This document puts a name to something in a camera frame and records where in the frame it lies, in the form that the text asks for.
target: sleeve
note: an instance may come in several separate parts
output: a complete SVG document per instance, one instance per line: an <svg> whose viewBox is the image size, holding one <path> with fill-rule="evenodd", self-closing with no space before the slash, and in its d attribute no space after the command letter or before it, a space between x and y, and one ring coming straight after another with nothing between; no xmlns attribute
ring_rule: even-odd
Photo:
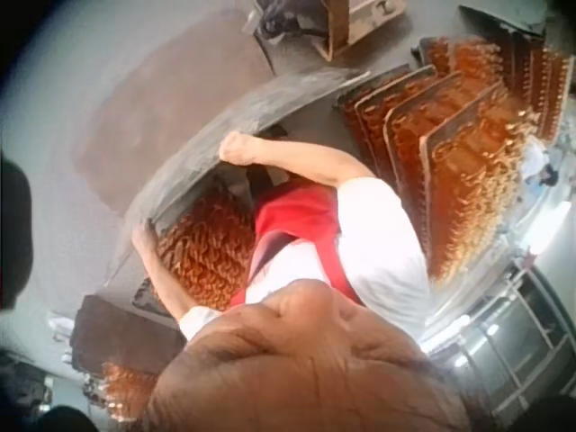
<svg viewBox="0 0 576 432"><path fill-rule="evenodd" d="M426 259L400 198L382 180L349 180L337 191L338 253L358 297L418 340L429 311Z"/></svg>
<svg viewBox="0 0 576 432"><path fill-rule="evenodd" d="M186 340L192 339L202 327L210 321L218 318L222 312L205 306L194 306L178 322L180 331L186 337Z"/></svg>

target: person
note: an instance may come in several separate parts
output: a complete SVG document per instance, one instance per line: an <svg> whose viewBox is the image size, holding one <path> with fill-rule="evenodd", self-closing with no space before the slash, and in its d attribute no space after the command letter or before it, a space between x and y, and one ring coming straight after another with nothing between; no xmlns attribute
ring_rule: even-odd
<svg viewBox="0 0 576 432"><path fill-rule="evenodd" d="M520 175L526 183L531 183L532 179L538 178L539 185L554 187L558 184L558 171L550 164L548 150L543 142L533 135L527 139Z"/></svg>
<svg viewBox="0 0 576 432"><path fill-rule="evenodd" d="M237 132L220 159L311 182L264 197L247 289L224 313L197 305L162 265L150 223L134 230L189 342L133 430L493 430L416 343L425 258L385 182L342 151Z"/></svg>

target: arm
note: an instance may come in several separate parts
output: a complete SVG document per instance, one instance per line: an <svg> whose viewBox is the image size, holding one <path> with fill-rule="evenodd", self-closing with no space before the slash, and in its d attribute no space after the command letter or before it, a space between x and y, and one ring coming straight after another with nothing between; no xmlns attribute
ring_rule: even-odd
<svg viewBox="0 0 576 432"><path fill-rule="evenodd" d="M272 141L232 132L220 146L220 159L234 165L279 167L316 183L339 187L374 174L355 157L335 148L292 141Z"/></svg>
<svg viewBox="0 0 576 432"><path fill-rule="evenodd" d="M184 287L164 266L157 253L158 235L148 221L132 232L132 243L162 303L178 322L198 303L186 292Z"/></svg>

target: brown mat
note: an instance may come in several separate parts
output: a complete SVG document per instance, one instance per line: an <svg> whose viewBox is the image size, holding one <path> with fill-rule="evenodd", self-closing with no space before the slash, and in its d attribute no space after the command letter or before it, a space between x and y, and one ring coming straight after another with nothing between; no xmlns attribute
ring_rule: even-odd
<svg viewBox="0 0 576 432"><path fill-rule="evenodd" d="M157 49L98 109L76 170L124 214L165 160L230 103L273 77L240 11L209 15Z"/></svg>

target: white shirt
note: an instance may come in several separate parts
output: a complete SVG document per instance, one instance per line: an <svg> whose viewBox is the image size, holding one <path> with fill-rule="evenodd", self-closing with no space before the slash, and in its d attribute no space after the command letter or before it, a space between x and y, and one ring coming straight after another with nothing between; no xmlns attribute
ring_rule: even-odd
<svg viewBox="0 0 576 432"><path fill-rule="evenodd" d="M524 147L524 161L520 168L522 180L526 181L528 178L537 175L549 162L550 158L545 153L545 145L540 139L530 135Z"/></svg>
<svg viewBox="0 0 576 432"><path fill-rule="evenodd" d="M363 177L337 189L337 252L346 278L364 305L418 339L428 314L426 261L400 198L382 180ZM327 284L316 248L299 241L274 256L265 275L251 284L246 303L261 302L297 279ZM221 312L196 306L181 319L188 340Z"/></svg>

